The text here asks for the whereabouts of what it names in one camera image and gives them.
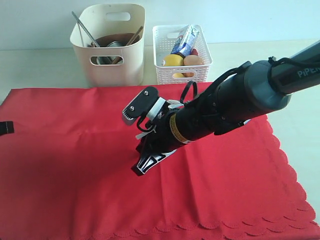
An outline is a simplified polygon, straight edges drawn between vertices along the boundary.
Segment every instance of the white wall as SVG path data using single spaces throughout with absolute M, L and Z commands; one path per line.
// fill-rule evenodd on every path
M 201 25 L 208 43 L 320 38 L 319 0 L 0 0 L 0 50 L 72 47 L 71 11 L 100 3 L 146 10 L 146 45 L 155 25 Z

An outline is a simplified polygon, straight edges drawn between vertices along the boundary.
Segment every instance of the table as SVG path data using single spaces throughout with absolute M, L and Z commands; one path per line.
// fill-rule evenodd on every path
M 208 81 L 245 61 L 270 56 L 290 57 L 317 39 L 209 44 L 213 64 Z M 145 47 L 143 85 L 157 84 L 152 46 Z M 14 88 L 87 88 L 88 84 L 72 48 L 0 51 L 0 103 Z M 307 193 L 320 223 L 320 85 L 296 92 L 289 105 L 268 114 L 298 182 Z

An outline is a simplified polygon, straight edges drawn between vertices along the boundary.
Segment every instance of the white plastic basket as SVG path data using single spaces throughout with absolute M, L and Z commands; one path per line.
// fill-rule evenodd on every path
M 110 20 L 107 14 L 129 14 L 129 20 Z M 140 26 L 145 27 L 145 9 L 137 4 L 96 4 L 87 7 L 79 19 L 99 39 L 114 34 L 134 34 Z M 88 47 L 92 40 L 76 23 L 70 36 L 75 55 L 82 66 L 86 79 L 92 87 L 140 85 L 144 76 L 145 31 L 139 41 L 122 47 Z M 97 57 L 120 56 L 121 64 L 99 65 Z
M 194 48 L 198 51 L 199 57 L 202 58 L 204 65 L 197 66 L 162 66 L 163 59 L 171 53 L 178 33 L 187 25 L 160 25 L 154 26 L 153 31 L 153 61 L 156 69 L 158 84 L 180 84 L 189 81 L 205 82 L 208 72 L 213 63 L 208 45 L 205 40 L 202 28 L 199 29 L 199 35 L 196 39 Z M 175 73 L 193 73 L 192 77 L 174 77 Z

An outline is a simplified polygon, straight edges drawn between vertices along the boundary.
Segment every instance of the toothpaste tube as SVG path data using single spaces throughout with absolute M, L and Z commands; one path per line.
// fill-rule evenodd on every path
M 190 55 L 195 46 L 198 35 L 199 30 L 195 25 L 188 25 L 183 28 L 179 33 L 179 37 L 174 44 L 171 54 L 177 54 L 183 58 Z

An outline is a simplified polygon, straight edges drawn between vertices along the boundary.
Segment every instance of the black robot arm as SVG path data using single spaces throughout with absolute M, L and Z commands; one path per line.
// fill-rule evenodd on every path
M 196 83 L 190 81 L 180 101 L 165 100 L 149 86 L 122 112 L 128 125 L 139 118 L 137 126 L 142 131 L 136 148 L 140 159 L 132 169 L 144 175 L 176 149 L 209 134 L 226 134 L 253 118 L 281 110 L 292 93 L 318 84 L 320 41 L 291 58 L 270 57 L 253 64 L 247 61 L 225 72 L 200 94 Z M 183 102 L 191 85 L 194 99 Z M 148 121 L 142 129 L 145 118 Z

